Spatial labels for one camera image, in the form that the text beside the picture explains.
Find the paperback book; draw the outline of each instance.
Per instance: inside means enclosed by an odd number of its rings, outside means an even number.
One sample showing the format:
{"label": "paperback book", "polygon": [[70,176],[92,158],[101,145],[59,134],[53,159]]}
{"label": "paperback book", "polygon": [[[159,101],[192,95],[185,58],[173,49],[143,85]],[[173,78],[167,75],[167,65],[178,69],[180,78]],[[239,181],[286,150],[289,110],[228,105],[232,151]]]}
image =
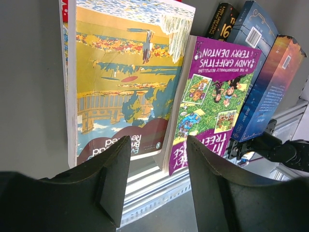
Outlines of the paperback book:
{"label": "paperback book", "polygon": [[277,35],[277,28],[267,12],[255,1],[246,1],[226,41],[262,51],[248,94],[259,76]]}
{"label": "paperback book", "polygon": [[286,35],[276,38],[241,110],[233,139],[243,142],[264,132],[305,57],[295,38]]}
{"label": "paperback book", "polygon": [[205,37],[226,41],[238,15],[239,12],[230,3],[220,3]]}
{"label": "paperback book", "polygon": [[75,164],[125,135],[132,160],[160,152],[194,13],[174,0],[77,0]]}
{"label": "paperback book", "polygon": [[169,132],[170,175],[187,166],[188,135],[224,154],[261,55],[258,49],[196,36],[189,45],[194,49],[185,57],[177,88],[182,97],[174,104]]}

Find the painted illustration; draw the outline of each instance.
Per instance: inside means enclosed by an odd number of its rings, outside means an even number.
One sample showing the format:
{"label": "painted illustration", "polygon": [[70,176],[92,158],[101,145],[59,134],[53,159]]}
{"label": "painted illustration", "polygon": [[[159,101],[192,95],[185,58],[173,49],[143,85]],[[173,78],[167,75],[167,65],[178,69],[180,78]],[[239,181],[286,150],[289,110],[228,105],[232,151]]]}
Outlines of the painted illustration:
{"label": "painted illustration", "polygon": [[141,136],[132,156],[160,152],[194,12],[174,0],[77,0],[77,163],[124,135]]}
{"label": "painted illustration", "polygon": [[201,105],[205,99],[210,82],[211,78],[194,74],[184,95],[183,102]]}
{"label": "painted illustration", "polygon": [[233,128],[237,110],[220,112],[214,128],[214,133],[230,131]]}

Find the tree illustration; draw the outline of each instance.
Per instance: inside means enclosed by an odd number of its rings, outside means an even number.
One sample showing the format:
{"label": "tree illustration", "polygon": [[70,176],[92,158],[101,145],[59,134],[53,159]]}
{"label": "tree illustration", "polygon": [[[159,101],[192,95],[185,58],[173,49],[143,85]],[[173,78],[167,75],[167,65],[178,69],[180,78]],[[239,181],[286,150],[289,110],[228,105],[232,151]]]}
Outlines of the tree illustration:
{"label": "tree illustration", "polygon": [[136,91],[127,102],[122,104],[122,113],[125,115],[127,123],[133,123],[141,116],[140,100]]}
{"label": "tree illustration", "polygon": [[152,103],[155,99],[155,95],[156,95],[157,91],[158,91],[158,89],[150,87],[148,92],[145,94],[145,98],[147,99],[147,101]]}
{"label": "tree illustration", "polygon": [[148,118],[148,122],[150,122],[151,120],[154,120],[155,119],[155,117],[152,117],[151,115],[149,116],[149,118]]}
{"label": "tree illustration", "polygon": [[175,79],[169,80],[164,90],[158,90],[156,92],[155,99],[152,102],[155,118],[169,118],[177,87]]}
{"label": "tree illustration", "polygon": [[145,124],[144,120],[142,119],[137,119],[132,122],[132,126],[136,126],[136,127],[143,127],[144,124]]}

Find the treehouse book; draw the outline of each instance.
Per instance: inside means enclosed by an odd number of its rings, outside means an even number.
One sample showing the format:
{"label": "treehouse book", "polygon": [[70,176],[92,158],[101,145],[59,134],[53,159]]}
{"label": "treehouse book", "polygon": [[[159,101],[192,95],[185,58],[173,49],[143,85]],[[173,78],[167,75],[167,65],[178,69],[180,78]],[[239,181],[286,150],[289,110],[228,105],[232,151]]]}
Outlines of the treehouse book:
{"label": "treehouse book", "polygon": [[170,175],[188,165],[188,135],[223,156],[261,55],[258,49],[203,37],[190,36],[189,44],[195,49],[186,54],[183,70],[190,69],[182,72],[180,83],[186,83],[177,94],[183,97],[173,108],[174,139],[166,158]]}
{"label": "treehouse book", "polygon": [[174,0],[77,0],[76,164],[131,137],[162,148],[195,8]]}

